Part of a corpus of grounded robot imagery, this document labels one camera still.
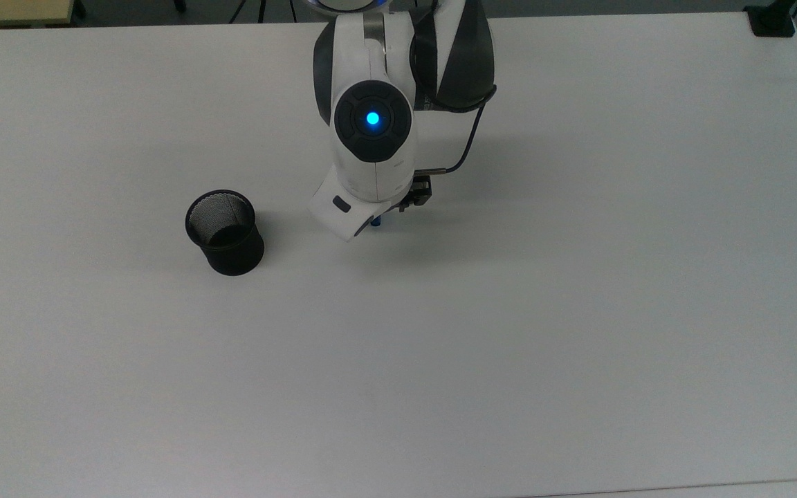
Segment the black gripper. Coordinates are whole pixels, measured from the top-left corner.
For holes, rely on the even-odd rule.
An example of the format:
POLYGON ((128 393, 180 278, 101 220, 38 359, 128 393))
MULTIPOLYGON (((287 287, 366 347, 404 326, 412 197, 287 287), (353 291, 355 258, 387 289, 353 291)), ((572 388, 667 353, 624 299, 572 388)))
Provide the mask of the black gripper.
POLYGON ((410 207, 425 205, 432 196, 432 183, 429 174, 420 174, 412 179, 408 193, 396 205, 399 212, 404 212, 410 207))

